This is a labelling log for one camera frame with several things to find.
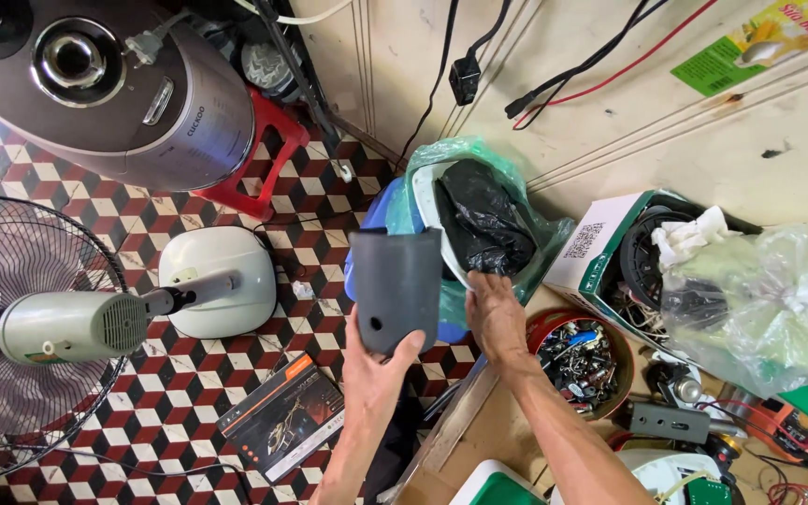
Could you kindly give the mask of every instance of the red wire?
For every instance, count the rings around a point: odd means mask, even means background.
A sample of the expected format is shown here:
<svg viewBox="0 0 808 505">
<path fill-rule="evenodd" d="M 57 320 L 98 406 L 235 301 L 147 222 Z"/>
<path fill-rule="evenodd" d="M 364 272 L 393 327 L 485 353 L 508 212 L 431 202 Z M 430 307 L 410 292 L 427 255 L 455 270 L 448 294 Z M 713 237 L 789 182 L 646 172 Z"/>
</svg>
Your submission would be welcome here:
<svg viewBox="0 0 808 505">
<path fill-rule="evenodd" d="M 783 426 L 781 426 L 781 424 L 779 424 L 779 423 L 778 423 L 776 420 L 774 420 L 774 419 L 770 418 L 770 417 L 769 417 L 768 415 L 766 415 L 765 413 L 763 413 L 763 412 L 761 412 L 761 411 L 758 411 L 758 410 L 754 409 L 754 408 L 753 408 L 753 407 L 751 407 L 749 404 L 746 404 L 746 403 L 744 403 L 744 402 L 741 402 L 740 400 L 730 400 L 730 399 L 727 399 L 727 398 L 726 398 L 726 399 L 724 399 L 724 400 L 713 400 L 712 402 L 709 402 L 709 403 L 707 403 L 707 404 L 702 404 L 702 406 L 700 407 L 700 409 L 701 409 L 701 410 L 703 410 L 703 409 L 705 409 L 705 408 L 707 408 L 707 407 L 710 407 L 710 406 L 712 406 L 712 405 L 715 405 L 715 404 L 732 404 L 732 405 L 740 405 L 740 406 L 742 406 L 742 407 L 747 407 L 748 409 L 750 409 L 750 411 L 751 411 L 751 412 L 753 412 L 753 413 L 755 413 L 755 414 L 759 415 L 759 416 L 760 416 L 762 419 L 765 419 L 766 421 L 768 421 L 768 422 L 769 422 L 769 424 L 771 424 L 772 426 L 774 426 L 774 427 L 775 427 L 775 428 L 776 428 L 778 431 L 781 431 L 782 433 L 784 433 L 784 434 L 785 434 L 785 436 L 786 436 L 786 437 L 787 437 L 787 438 L 788 438 L 788 439 L 789 439 L 791 442 L 794 442 L 794 443 L 795 443 L 795 444 L 796 444 L 798 447 L 802 448 L 802 450 L 804 450 L 804 451 L 808 451 L 808 441 L 806 441 L 806 442 L 801 442 L 800 440 L 797 440 L 796 438 L 794 438 L 794 436 L 792 436 L 790 433 L 788 433 L 788 432 L 787 432 L 787 430 L 785 430 L 785 429 L 784 429 L 784 427 L 783 427 Z"/>
<path fill-rule="evenodd" d="M 589 93 L 591 93 L 591 92 L 595 92 L 595 91 L 599 90 L 599 89 L 600 89 L 600 88 L 602 88 L 603 86 L 607 86 L 607 85 L 609 85 L 609 84 L 610 84 L 611 82 L 613 82 L 613 81 L 614 81 L 614 80 L 615 80 L 617 77 L 619 77 L 620 75 L 625 74 L 626 72 L 628 72 L 629 70 L 631 70 L 632 68 L 634 68 L 634 67 L 635 67 L 635 65 L 637 65 L 638 63 L 641 63 L 642 61 L 644 61 L 644 60 L 648 59 L 648 58 L 650 57 L 650 55 L 652 55 L 652 54 L 654 54 L 655 52 L 657 52 L 657 50 L 658 50 L 659 48 L 661 48 L 661 47 L 662 47 L 662 46 L 663 46 L 663 45 L 664 45 L 666 42 L 668 42 L 668 41 L 669 41 L 669 39 L 671 39 L 671 38 L 672 38 L 672 37 L 674 37 L 676 34 L 678 34 L 678 32 L 679 32 L 679 31 L 681 31 L 682 29 L 684 29 L 684 27 L 685 27 L 685 26 L 688 26 L 688 23 L 690 23 L 690 22 L 694 21 L 694 20 L 697 18 L 697 16 L 701 15 L 701 14 L 702 14 L 702 13 L 703 13 L 703 12 L 704 12 L 706 9 L 708 9 L 709 7 L 711 7 L 711 6 L 712 6 L 713 4 L 715 4 L 715 2 L 717 2 L 717 1 L 718 1 L 718 0 L 709 0 L 708 2 L 706 2 L 705 4 L 703 4 L 702 6 L 700 6 L 700 8 L 699 8 L 699 9 L 698 9 L 696 12 L 694 12 L 694 14 L 692 14 L 692 15 L 691 15 L 691 16 L 690 16 L 688 19 L 686 19 L 686 20 L 684 20 L 683 22 L 681 22 L 681 24 L 680 24 L 680 25 L 678 25 L 678 26 L 676 26 L 676 27 L 675 27 L 675 29 L 673 29 L 672 31 L 670 31 L 670 32 L 669 32 L 669 35 L 666 35 L 666 37 L 665 37 L 663 40 L 660 40 L 659 42 L 657 42 L 657 44 L 656 44 L 656 45 L 655 45 L 653 48 L 651 48 L 651 49 L 650 49 L 648 52 L 645 52 L 644 56 L 642 56 L 641 58 L 638 58 L 638 59 L 636 59 L 635 61 L 631 62 L 631 64 L 630 64 L 630 65 L 626 66 L 625 68 L 623 68 L 622 70 L 620 70 L 620 71 L 619 71 L 619 72 L 617 72 L 616 74 L 613 74 L 613 75 L 612 75 L 612 77 L 610 77 L 610 78 L 608 78 L 607 80 L 603 81 L 602 83 L 600 83 L 600 85 L 597 85 L 597 86 L 594 86 L 594 87 L 588 88 L 588 89 L 586 89 L 586 90 L 584 90 L 584 91 L 582 91 L 582 92 L 576 93 L 576 94 L 571 94 L 571 95 L 567 96 L 566 98 L 561 98 L 561 99 L 559 99 L 559 100 L 553 100 L 553 101 L 549 101 L 549 102 L 547 103 L 547 105 L 557 105 L 558 103 L 563 103 L 564 101 L 570 101 L 570 100 L 572 100 L 573 98 L 578 98 L 578 97 L 580 97 L 580 96 L 587 95 L 587 94 L 589 94 Z M 523 114 L 523 115 L 522 115 L 522 118 L 520 118 L 520 119 L 519 119 L 519 121 L 516 121 L 516 124 L 514 124 L 514 125 L 513 125 L 512 129 L 513 129 L 513 130 L 516 130 L 516 128 L 517 128 L 517 127 L 519 127 L 519 125 L 522 123 L 522 121 L 525 121 L 525 119 L 529 117 L 529 114 L 532 114 L 532 113 L 533 113 L 533 112 L 534 112 L 536 109 L 538 109 L 539 107 L 541 107 L 541 105 L 540 105 L 540 104 L 539 104 L 539 105 L 535 105 L 535 106 L 534 106 L 532 109 L 529 109 L 529 111 L 528 111 L 528 112 L 526 112 L 525 114 Z"/>
<path fill-rule="evenodd" d="M 769 505 L 780 505 L 781 502 L 778 500 L 777 497 L 773 497 L 772 493 L 773 493 L 774 490 L 777 490 L 778 488 L 781 488 L 781 487 L 791 488 L 791 489 L 794 489 L 794 490 L 806 490 L 806 491 L 808 491 L 808 486 L 803 485 L 803 484 L 796 484 L 796 483 L 777 483 L 777 484 L 774 484 L 774 485 L 772 485 L 772 487 L 769 488 L 768 491 L 766 491 L 766 495 L 769 496 Z"/>
</svg>

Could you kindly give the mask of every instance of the white plastic bag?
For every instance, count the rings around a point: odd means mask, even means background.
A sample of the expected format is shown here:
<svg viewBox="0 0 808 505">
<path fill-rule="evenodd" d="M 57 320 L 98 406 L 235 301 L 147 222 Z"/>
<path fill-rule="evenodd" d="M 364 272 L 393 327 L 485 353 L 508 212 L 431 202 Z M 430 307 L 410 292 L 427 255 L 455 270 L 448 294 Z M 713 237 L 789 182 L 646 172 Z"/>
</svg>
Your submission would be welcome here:
<svg viewBox="0 0 808 505">
<path fill-rule="evenodd" d="M 808 224 L 702 247 L 663 283 L 667 346 L 762 398 L 808 384 Z"/>
</svg>

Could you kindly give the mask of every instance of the clear plastic bag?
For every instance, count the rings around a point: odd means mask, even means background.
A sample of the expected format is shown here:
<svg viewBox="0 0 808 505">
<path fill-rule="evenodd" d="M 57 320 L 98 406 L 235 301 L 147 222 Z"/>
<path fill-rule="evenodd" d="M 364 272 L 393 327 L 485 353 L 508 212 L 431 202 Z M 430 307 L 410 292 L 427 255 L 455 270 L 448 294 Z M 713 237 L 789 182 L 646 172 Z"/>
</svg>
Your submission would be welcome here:
<svg viewBox="0 0 808 505">
<path fill-rule="evenodd" d="M 510 160 L 498 155 L 488 148 L 481 137 L 444 138 L 434 144 L 421 145 L 410 156 L 407 171 L 403 175 L 404 183 L 391 195 L 389 209 L 385 215 L 385 227 L 390 234 L 415 233 L 410 216 L 419 214 L 417 202 L 413 196 L 411 179 L 414 172 L 423 166 L 473 159 L 493 167 L 492 175 L 516 201 L 527 208 L 530 216 L 532 234 L 539 244 L 539 249 L 529 264 L 512 278 L 513 292 L 525 304 L 535 292 L 550 263 L 566 243 L 569 235 L 576 227 L 576 222 L 568 217 L 547 221 L 541 217 L 526 196 L 525 180 Z M 444 323 L 451 323 L 466 328 L 466 289 L 460 282 L 442 280 L 442 296 L 439 302 L 439 316 Z"/>
<path fill-rule="evenodd" d="M 808 384 L 808 224 L 727 238 L 663 275 L 673 350 L 768 398 Z"/>
</svg>

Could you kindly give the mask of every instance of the red plastic stool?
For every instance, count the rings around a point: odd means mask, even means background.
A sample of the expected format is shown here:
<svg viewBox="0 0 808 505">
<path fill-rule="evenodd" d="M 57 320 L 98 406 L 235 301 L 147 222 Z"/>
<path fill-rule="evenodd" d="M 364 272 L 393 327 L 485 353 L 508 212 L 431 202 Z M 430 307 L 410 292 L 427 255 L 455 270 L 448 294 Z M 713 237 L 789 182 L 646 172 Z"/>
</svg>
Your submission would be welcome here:
<svg viewBox="0 0 808 505">
<path fill-rule="evenodd" d="M 192 191 L 192 194 L 226 205 L 230 209 L 248 214 L 258 221 L 267 221 L 273 217 L 270 198 L 273 197 L 276 177 L 279 177 L 279 171 L 282 170 L 299 146 L 307 147 L 307 143 L 310 142 L 310 135 L 305 127 L 286 116 L 283 109 L 261 96 L 260 91 L 249 86 L 248 93 L 252 97 L 252 105 L 254 106 L 254 143 L 252 144 L 252 149 L 242 166 L 231 177 L 210 188 Z M 243 195 L 236 190 L 236 186 L 242 176 L 245 175 L 248 165 L 254 159 L 254 153 L 258 150 L 261 137 L 264 135 L 264 128 L 268 125 L 276 128 L 279 135 L 286 138 L 286 143 L 279 150 L 279 154 L 273 162 L 273 167 L 270 167 L 270 172 L 264 180 L 264 187 L 261 188 L 260 195 L 257 197 Z"/>
</svg>

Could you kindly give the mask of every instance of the circuit board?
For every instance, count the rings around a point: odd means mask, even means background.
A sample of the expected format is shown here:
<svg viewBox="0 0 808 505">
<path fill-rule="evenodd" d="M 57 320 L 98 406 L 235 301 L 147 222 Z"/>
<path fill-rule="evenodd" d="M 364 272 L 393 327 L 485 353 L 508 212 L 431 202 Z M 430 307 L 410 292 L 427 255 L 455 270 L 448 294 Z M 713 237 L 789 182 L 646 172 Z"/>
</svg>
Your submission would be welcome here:
<svg viewBox="0 0 808 505">
<path fill-rule="evenodd" d="M 690 505 L 731 505 L 732 493 L 723 483 L 694 479 L 688 483 Z"/>
</svg>

